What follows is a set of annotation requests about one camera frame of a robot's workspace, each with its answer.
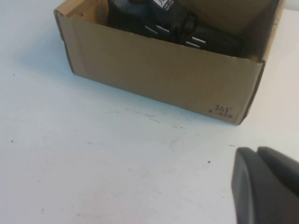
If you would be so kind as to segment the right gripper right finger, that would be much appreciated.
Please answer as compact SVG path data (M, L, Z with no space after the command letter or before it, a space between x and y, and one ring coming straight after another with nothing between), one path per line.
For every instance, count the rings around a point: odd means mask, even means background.
M259 147L257 154L276 176L299 176L299 163L294 159L269 147Z

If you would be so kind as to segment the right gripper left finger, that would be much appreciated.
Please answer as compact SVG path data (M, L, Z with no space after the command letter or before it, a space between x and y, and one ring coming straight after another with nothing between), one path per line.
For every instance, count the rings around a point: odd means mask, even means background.
M236 150L231 188L237 223L299 222L299 177L276 176L257 151Z

